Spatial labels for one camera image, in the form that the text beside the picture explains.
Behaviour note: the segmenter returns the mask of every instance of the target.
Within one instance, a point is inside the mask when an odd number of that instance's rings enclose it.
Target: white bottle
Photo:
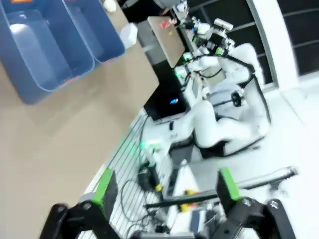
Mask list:
[[[125,49],[135,45],[137,41],[138,28],[134,23],[129,23],[124,26],[120,33],[120,38],[125,46]]]
[[[115,10],[116,10],[115,0],[105,0],[103,3],[103,7],[108,12],[115,12]]]

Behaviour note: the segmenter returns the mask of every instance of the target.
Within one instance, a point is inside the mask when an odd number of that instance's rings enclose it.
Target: yellow object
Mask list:
[[[193,195],[193,194],[195,194],[196,192],[194,191],[194,190],[191,190],[191,189],[186,189],[185,190],[185,194],[186,195]],[[189,208],[192,206],[192,204],[182,204],[181,206],[180,206],[180,211],[182,212],[182,213],[186,213],[186,212],[188,212],[188,210],[189,210]]]
[[[158,185],[155,187],[155,191],[157,191],[157,192],[160,192],[160,191],[161,191],[161,184],[158,184]]]

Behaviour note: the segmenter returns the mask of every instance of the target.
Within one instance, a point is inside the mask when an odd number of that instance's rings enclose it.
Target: green gripper pad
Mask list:
[[[242,198],[228,168],[221,168],[218,171],[216,190],[226,214]]]
[[[111,217],[118,191],[115,172],[107,168],[100,179],[92,202],[102,207],[108,220]]]

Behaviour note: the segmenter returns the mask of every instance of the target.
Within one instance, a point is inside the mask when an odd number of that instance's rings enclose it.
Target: blue plastic bin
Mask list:
[[[94,68],[62,0],[1,0],[0,36],[1,60],[27,104]]]
[[[96,65],[125,52],[124,45],[100,0],[64,0]]]

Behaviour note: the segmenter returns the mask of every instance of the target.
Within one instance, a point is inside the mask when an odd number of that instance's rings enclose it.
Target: blue light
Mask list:
[[[177,104],[178,103],[178,98],[174,99],[174,100],[171,100],[170,101],[170,105],[174,105],[174,104]]]

